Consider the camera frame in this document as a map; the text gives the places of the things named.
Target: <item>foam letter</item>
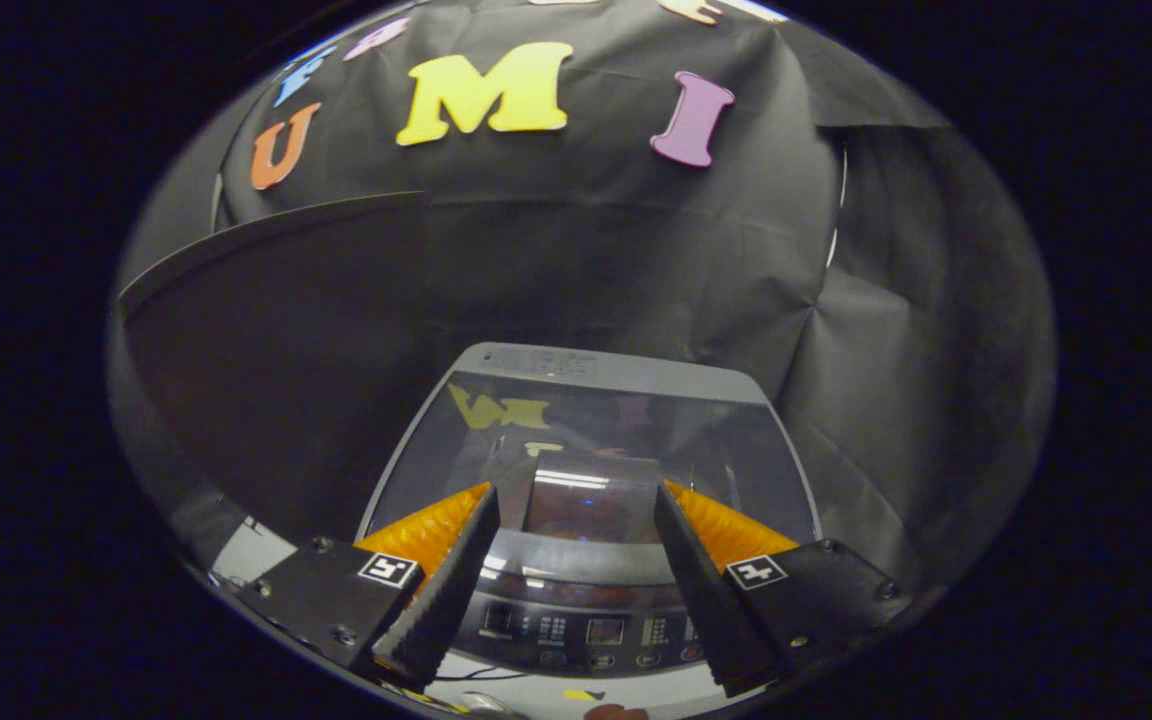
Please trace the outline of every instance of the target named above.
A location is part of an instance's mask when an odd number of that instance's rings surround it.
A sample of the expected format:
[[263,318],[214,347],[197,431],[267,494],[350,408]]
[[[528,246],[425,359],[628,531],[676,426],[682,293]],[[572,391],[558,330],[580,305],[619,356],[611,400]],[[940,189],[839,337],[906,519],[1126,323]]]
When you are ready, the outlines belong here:
[[399,37],[400,35],[403,33],[404,29],[407,29],[408,20],[411,18],[394,20],[394,22],[387,24],[387,26],[380,28],[378,29],[378,31],[367,33],[367,36],[362,38],[362,40],[359,40],[357,45],[353,46],[353,50],[349,51],[349,53],[344,58],[340,59],[340,61],[342,61],[342,63],[348,63],[349,60],[354,60],[355,58],[357,58],[357,55],[366,53],[367,50],[372,50],[372,47],[379,47],[384,44],[387,44],[387,41],[393,40],[393,38]]
[[550,429],[550,425],[545,424],[544,416],[545,407],[550,407],[548,402],[511,400],[511,397],[497,402],[492,397],[479,395],[473,399],[473,404],[470,404],[470,393],[465,389],[452,382],[447,382],[447,389],[450,391],[452,401],[456,402],[456,409],[461,411],[470,429],[490,429],[494,423],[518,425],[521,429]]
[[522,446],[526,447],[526,455],[531,457],[539,457],[541,452],[562,452],[563,449],[563,446],[553,442],[524,442]]
[[677,13],[682,17],[696,20],[698,23],[705,23],[707,26],[715,24],[718,20],[711,18],[708,15],[700,14],[700,10],[708,10],[715,15],[723,14],[722,10],[714,8],[713,5],[705,3],[705,0],[657,0],[662,8],[669,10],[670,13]]
[[283,159],[279,160],[276,165],[273,164],[274,142],[278,141],[278,134],[283,131],[283,126],[287,123],[278,123],[267,131],[260,132],[260,137],[256,138],[256,152],[252,154],[252,187],[256,190],[265,190],[266,187],[283,182],[283,179],[291,174],[291,168],[296,167],[296,162],[301,159],[301,150],[305,149],[305,136],[306,132],[310,132],[310,118],[313,118],[321,106],[321,103],[314,103],[314,105],[291,115],[291,120],[289,120],[291,122],[291,137],[287,138]]
[[695,73],[676,73],[673,78],[682,86],[682,94],[669,127],[664,135],[652,137],[652,149],[684,165],[707,168],[713,162],[708,156],[708,136],[718,124],[718,113],[735,103],[736,96]]
[[310,59],[308,63],[302,65],[301,68],[296,68],[296,70],[293,70],[289,76],[283,78],[283,86],[280,88],[278,92],[278,100],[274,100],[275,108],[278,108],[279,105],[282,105],[283,100],[287,100],[288,97],[291,97],[293,92],[304,88],[305,83],[310,82],[311,74],[314,74],[314,70],[319,69],[320,65],[323,65],[323,60],[327,55],[332,54],[333,50],[335,50],[335,45],[321,51],[321,53]]
[[500,109],[488,126],[499,132],[545,131],[567,124],[558,108],[558,66],[573,53],[562,41],[530,41],[509,51],[486,76],[465,55],[448,55],[416,65],[411,115],[397,132],[399,145],[439,141],[448,124],[439,119],[447,108],[462,132],[473,132],[498,97]]

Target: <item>pink letter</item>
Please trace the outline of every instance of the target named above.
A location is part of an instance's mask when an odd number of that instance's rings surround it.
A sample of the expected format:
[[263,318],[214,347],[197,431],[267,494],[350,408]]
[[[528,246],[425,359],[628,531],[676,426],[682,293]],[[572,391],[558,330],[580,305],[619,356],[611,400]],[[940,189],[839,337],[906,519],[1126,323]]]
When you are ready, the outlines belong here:
[[707,168],[713,162],[708,156],[708,136],[718,124],[718,113],[735,103],[736,96],[696,73],[676,73],[673,78],[682,86],[682,94],[677,108],[673,109],[669,127],[664,135],[652,137],[652,149],[683,165]]
[[366,37],[362,38],[357,45],[353,46],[342,60],[342,63],[348,63],[349,60],[354,60],[357,55],[366,53],[367,50],[372,47],[387,44],[387,41],[393,40],[393,38],[399,37],[407,29],[407,21],[410,18],[399,18],[394,22],[387,24],[387,26],[378,29],[378,31],[367,33]]

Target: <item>button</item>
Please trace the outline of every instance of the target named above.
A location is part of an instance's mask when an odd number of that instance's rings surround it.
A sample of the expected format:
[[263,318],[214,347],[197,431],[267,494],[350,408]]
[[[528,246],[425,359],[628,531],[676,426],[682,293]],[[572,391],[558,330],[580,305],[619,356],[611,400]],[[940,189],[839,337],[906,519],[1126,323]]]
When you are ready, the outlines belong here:
[[561,650],[544,650],[540,651],[540,666],[550,667],[551,669],[556,669],[567,665],[567,653]]

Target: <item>yellow letter m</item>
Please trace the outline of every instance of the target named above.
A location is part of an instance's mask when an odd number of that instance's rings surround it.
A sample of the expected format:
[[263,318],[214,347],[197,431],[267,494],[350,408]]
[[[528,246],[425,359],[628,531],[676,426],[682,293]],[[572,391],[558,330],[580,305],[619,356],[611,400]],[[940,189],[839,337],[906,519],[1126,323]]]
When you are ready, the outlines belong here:
[[558,108],[558,66],[571,53],[573,46],[562,41],[530,41],[508,51],[486,76],[465,55],[416,65],[408,73],[416,78],[411,116],[397,132],[397,144],[416,145],[447,135],[448,124],[439,118],[439,108],[447,108],[462,132],[473,132],[497,99],[500,109],[488,119],[494,131],[564,127],[567,113]]

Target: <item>cable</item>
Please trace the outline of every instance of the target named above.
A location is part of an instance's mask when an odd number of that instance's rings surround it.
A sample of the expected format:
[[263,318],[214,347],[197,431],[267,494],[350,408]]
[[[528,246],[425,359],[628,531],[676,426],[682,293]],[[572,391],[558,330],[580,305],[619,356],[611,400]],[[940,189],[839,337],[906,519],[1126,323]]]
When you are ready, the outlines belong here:
[[472,673],[463,676],[462,679],[444,679],[444,676],[435,676],[434,680],[441,680],[444,683],[458,683],[462,680],[513,680],[513,679],[525,679],[530,673],[521,673],[517,675],[497,675],[494,679],[479,679],[479,674],[490,673],[491,670],[499,670],[499,667],[482,667],[478,670],[472,670]]

